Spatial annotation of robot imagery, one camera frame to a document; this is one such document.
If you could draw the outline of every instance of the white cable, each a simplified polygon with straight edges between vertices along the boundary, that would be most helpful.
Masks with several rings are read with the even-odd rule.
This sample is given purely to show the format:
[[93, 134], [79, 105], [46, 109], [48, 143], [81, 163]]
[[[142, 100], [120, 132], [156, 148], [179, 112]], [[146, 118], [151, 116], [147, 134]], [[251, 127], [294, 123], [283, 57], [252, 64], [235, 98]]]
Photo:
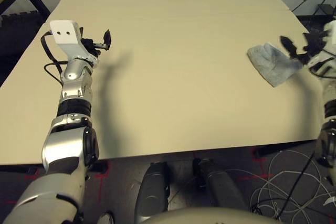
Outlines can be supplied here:
[[[270, 171], [271, 171], [271, 167], [272, 167], [272, 164], [273, 164], [274, 159], [275, 159], [278, 155], [280, 155], [281, 153], [283, 153], [283, 152], [293, 152], [293, 153], [300, 154], [300, 155], [306, 157], [307, 159], [310, 158], [309, 156], [307, 156], [307, 155], [304, 154], [304, 153], [297, 152], [297, 151], [293, 151], [293, 150], [285, 150], [285, 151], [280, 151], [280, 152], [278, 152], [278, 153], [272, 158], [272, 160], [271, 160], [271, 162], [270, 162], [270, 164], [269, 164], [269, 166], [268, 166], [268, 177], [267, 177], [267, 178], [268, 178], [268, 181], [270, 181], [270, 180], [269, 180], [269, 178], [270, 178], [270, 174], [271, 174]], [[315, 166], [315, 169], [316, 169], [316, 171], [317, 171], [317, 173], [318, 173], [318, 175], [319, 175], [319, 178], [320, 178], [319, 181], [318, 181], [318, 182], [319, 182], [318, 188], [316, 189], [316, 192], [315, 192], [315, 194], [314, 194], [314, 196], [313, 196], [313, 198], [314, 198], [314, 197], [319, 193], [320, 186], [322, 185], [322, 183], [321, 183], [321, 174], [320, 174], [320, 171], [319, 171], [317, 165], [315, 164], [314, 161], [311, 161], [311, 163]], [[273, 200], [272, 200], [272, 195], [271, 195], [271, 191], [270, 191], [270, 184], [267, 184], [267, 185], [268, 185], [268, 189], [269, 189], [269, 191], [268, 191], [269, 198], [271, 199], [271, 204], [274, 206], [274, 202], [273, 202]]]
[[[319, 197], [321, 197], [321, 196], [325, 196], [325, 195], [328, 195], [328, 196], [329, 196], [330, 194], [329, 194], [329, 193], [326, 193], [326, 194], [320, 194], [320, 195], [317, 195], [317, 196], [315, 196], [314, 198], [312, 198], [310, 201], [308, 201], [307, 203], [305, 203], [302, 207], [303, 207], [303, 208], [308, 207], [309, 204], [311, 204], [315, 199], [317, 199], [317, 198], [319, 198]], [[297, 212], [297, 213], [295, 213], [295, 214], [293, 215], [291, 224], [294, 223], [294, 218], [296, 217], [296, 215], [298, 215], [298, 213], [299, 213], [299, 212]]]
[[[254, 173], [251, 173], [251, 172], [249, 172], [247, 170], [242, 170], [242, 169], [227, 169], [227, 170], [225, 170], [225, 172], [230, 172], [230, 171], [238, 171], [238, 172], [243, 172], [243, 173], [251, 174], [251, 175], [253, 175], [253, 176], [257, 177], [257, 178], [260, 178], [261, 180], [263, 180], [263, 181], [265, 181], [267, 183], [270, 183], [272, 186], [274, 186], [275, 188], [277, 188], [280, 192], [282, 192], [283, 194], [285, 194], [286, 196], [288, 196], [288, 194], [286, 192], [284, 192], [283, 190], [281, 190], [278, 186], [276, 186], [275, 184], [273, 184], [273, 183], [265, 180], [264, 178], [262, 178], [262, 177], [260, 177], [260, 176], [258, 176], [256, 174], [254, 174]], [[307, 222], [310, 223], [309, 222], [309, 217], [308, 217], [307, 213], [303, 209], [301, 209], [301, 211], [304, 214], [304, 216], [306, 217]]]
[[[285, 173], [285, 171], [281, 171], [281, 172], [279, 172], [278, 174], [276, 174], [273, 178], [268, 179], [268, 180], [266, 181], [266, 183], [262, 186], [262, 189], [263, 189], [266, 185], [269, 185], [269, 184], [271, 184], [272, 186], [275, 186], [273, 183], [271, 183], [271, 181], [274, 180], [274, 179], [276, 179], [278, 176], [280, 176], [280, 175], [283, 174], [283, 173]], [[261, 195], [261, 194], [260, 194], [260, 192], [259, 192], [259, 194], [258, 194], [257, 204], [259, 204], [259, 201], [260, 201], [260, 195]], [[303, 215], [305, 216], [307, 222], [310, 223], [310, 221], [309, 221], [309, 217], [308, 217], [307, 213], [304, 211], [304, 209], [303, 209], [302, 207], [299, 206], [299, 204], [298, 204], [298, 208], [302, 211], [302, 213], [303, 213]]]

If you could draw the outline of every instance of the robotic hand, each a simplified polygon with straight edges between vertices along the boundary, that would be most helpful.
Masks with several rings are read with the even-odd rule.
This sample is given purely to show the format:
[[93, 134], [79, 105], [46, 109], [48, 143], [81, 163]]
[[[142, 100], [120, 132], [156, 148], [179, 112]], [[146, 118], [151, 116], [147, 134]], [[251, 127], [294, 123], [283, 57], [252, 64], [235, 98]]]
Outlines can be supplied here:
[[328, 180], [336, 185], [336, 20], [325, 25], [324, 31], [303, 34], [306, 53], [297, 54], [287, 37], [280, 37], [290, 59], [299, 60], [318, 77], [323, 86], [324, 124], [317, 139], [315, 158], [328, 168]]
[[6, 224], [76, 221], [83, 202], [87, 169], [99, 156], [90, 120], [91, 75], [100, 55], [96, 48], [110, 48], [110, 32], [105, 32], [103, 44], [95, 44], [82, 38], [82, 29], [73, 21], [54, 20], [50, 26], [68, 62], [60, 74], [62, 91], [57, 116], [42, 150], [46, 175], [28, 186], [6, 218]]

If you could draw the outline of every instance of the gray rag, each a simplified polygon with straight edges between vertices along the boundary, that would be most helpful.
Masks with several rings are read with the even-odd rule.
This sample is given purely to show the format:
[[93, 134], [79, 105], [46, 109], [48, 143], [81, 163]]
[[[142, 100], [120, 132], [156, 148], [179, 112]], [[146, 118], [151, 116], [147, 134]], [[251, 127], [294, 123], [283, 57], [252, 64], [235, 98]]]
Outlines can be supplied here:
[[302, 68], [300, 62], [290, 60], [280, 49], [270, 43], [250, 48], [247, 55], [253, 66], [273, 87], [282, 84]]

